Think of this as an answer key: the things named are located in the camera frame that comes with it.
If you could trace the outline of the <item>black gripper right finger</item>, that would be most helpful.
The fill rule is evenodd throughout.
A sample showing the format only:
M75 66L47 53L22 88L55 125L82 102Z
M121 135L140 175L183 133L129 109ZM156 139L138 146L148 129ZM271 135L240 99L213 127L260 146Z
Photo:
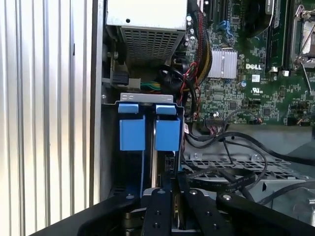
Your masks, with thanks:
M297 183L256 203L235 191L245 190L253 183L254 175L234 182L216 183L188 179L178 173L176 181L199 228L205 236L313 236L315 228L290 216L266 207L274 198L300 187L314 188L313 181Z

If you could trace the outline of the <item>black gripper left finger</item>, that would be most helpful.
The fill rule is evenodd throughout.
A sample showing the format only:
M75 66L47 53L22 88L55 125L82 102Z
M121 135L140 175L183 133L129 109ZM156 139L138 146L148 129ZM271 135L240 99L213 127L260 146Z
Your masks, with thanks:
M141 196L124 192L35 233L36 236L169 236L172 234L170 175Z

